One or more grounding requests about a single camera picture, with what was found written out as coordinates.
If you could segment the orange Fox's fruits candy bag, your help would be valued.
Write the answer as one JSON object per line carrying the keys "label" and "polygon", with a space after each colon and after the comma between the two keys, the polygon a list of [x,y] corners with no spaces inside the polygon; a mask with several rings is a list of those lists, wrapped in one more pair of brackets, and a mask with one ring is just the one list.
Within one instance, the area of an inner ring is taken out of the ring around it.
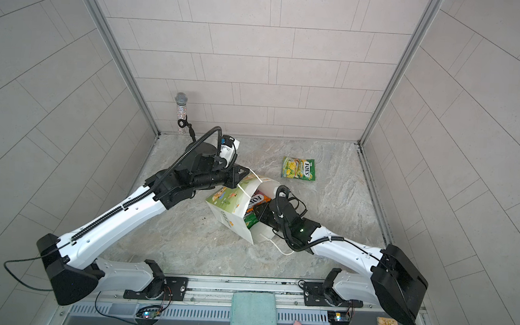
{"label": "orange Fox's fruits candy bag", "polygon": [[253,210],[256,206],[261,205],[266,202],[268,203],[270,201],[271,201],[271,199],[268,196],[266,196],[266,195],[262,194],[260,191],[258,191],[249,200],[249,204],[248,204],[246,213],[251,213],[251,212],[253,212]]}

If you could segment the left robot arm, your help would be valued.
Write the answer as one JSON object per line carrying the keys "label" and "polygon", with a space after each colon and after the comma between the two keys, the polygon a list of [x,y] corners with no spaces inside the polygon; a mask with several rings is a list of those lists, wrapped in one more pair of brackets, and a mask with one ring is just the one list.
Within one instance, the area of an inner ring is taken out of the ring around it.
{"label": "left robot arm", "polygon": [[112,262],[101,258],[101,254],[145,221],[191,199],[196,191],[217,186],[235,189],[249,172],[238,164],[192,174],[164,169],[83,227],[60,237],[41,237],[37,248],[57,303],[71,305],[93,292],[114,290],[129,291],[142,299],[163,296],[166,280],[155,261]]}

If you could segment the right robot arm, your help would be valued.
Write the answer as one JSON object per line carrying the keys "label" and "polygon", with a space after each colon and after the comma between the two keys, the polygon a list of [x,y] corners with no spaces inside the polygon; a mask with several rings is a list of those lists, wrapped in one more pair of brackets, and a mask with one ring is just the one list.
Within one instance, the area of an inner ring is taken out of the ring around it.
{"label": "right robot arm", "polygon": [[378,304],[402,325],[415,325],[428,290],[426,278],[399,247],[370,247],[339,236],[299,214],[284,197],[254,207],[257,220],[278,232],[294,252],[307,252],[340,264],[319,288],[303,283],[310,296],[328,306]]}

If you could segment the white paper bag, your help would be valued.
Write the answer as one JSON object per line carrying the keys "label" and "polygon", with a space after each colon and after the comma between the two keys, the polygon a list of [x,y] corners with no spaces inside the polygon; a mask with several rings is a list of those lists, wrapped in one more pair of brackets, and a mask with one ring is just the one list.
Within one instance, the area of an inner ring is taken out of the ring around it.
{"label": "white paper bag", "polygon": [[244,222],[245,214],[251,197],[258,191],[274,198],[276,189],[280,183],[268,177],[259,177],[254,172],[250,173],[235,189],[222,187],[215,194],[206,199],[216,219],[229,230],[233,231],[250,244],[264,241],[272,241],[273,229],[266,224],[258,222],[248,229]]}

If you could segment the green Fox's candy bag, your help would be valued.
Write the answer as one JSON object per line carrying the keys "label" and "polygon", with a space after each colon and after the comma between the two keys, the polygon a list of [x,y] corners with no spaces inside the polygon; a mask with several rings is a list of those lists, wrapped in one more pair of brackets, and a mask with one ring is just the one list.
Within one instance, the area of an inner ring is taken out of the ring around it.
{"label": "green Fox's candy bag", "polygon": [[245,214],[244,217],[245,225],[248,229],[251,229],[255,224],[259,222],[258,217],[255,215],[254,212],[250,212]]}
{"label": "green Fox's candy bag", "polygon": [[285,157],[283,158],[281,177],[288,179],[315,181],[315,170],[316,167],[314,159]]}

